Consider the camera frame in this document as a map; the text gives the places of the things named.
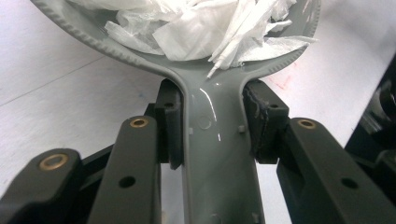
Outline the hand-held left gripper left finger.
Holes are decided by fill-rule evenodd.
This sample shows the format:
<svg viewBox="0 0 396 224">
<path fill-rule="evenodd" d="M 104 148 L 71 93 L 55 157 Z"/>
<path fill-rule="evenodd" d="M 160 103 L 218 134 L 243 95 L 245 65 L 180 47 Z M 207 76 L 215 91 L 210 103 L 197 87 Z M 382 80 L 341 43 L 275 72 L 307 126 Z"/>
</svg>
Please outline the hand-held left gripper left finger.
<svg viewBox="0 0 396 224">
<path fill-rule="evenodd" d="M 157 121 L 159 131 L 159 162 L 168 163 L 176 170 L 184 160 L 183 152 L 183 95 L 178 86 L 164 79 L 156 102 L 145 111 Z"/>
</svg>

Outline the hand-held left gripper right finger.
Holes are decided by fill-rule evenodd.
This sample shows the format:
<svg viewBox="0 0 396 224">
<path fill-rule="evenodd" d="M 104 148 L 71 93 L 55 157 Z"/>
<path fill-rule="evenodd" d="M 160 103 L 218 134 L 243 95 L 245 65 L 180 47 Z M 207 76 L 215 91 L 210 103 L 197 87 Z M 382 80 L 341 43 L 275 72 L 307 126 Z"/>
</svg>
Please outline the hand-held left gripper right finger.
<svg viewBox="0 0 396 224">
<path fill-rule="evenodd" d="M 251 154 L 258 163 L 276 164 L 278 132 L 289 122 L 289 107 L 262 81 L 249 81 L 243 103 L 250 133 Z"/>
</svg>

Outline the grey dustpan with orange edge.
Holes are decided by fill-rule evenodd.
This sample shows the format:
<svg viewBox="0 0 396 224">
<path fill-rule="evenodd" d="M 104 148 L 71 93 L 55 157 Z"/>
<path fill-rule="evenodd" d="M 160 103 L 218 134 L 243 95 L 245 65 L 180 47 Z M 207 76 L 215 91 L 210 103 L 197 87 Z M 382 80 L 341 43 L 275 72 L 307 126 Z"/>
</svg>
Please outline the grey dustpan with orange edge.
<svg viewBox="0 0 396 224">
<path fill-rule="evenodd" d="M 245 85 L 271 75 L 301 54 L 227 70 L 207 59 L 171 61 L 164 55 L 129 49 L 112 39 L 106 23 L 115 9 L 79 0 L 31 0 L 51 21 L 108 57 L 175 83 L 183 95 L 183 199 L 186 224 L 264 224 L 256 162 L 250 151 Z"/>
</svg>

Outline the pile of white paper scraps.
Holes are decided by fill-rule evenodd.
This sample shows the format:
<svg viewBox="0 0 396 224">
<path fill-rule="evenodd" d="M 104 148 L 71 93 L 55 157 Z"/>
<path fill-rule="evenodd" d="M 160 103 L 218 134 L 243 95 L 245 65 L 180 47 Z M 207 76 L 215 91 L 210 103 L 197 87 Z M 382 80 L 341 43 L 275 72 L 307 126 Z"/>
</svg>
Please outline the pile of white paper scraps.
<svg viewBox="0 0 396 224">
<path fill-rule="evenodd" d="M 245 62 L 264 61 L 307 47 L 302 35 L 270 37 L 292 25 L 296 0 L 69 0 L 87 9 L 116 13 L 105 25 L 123 46 L 164 55 L 170 61 L 207 58 L 207 74 Z"/>
</svg>

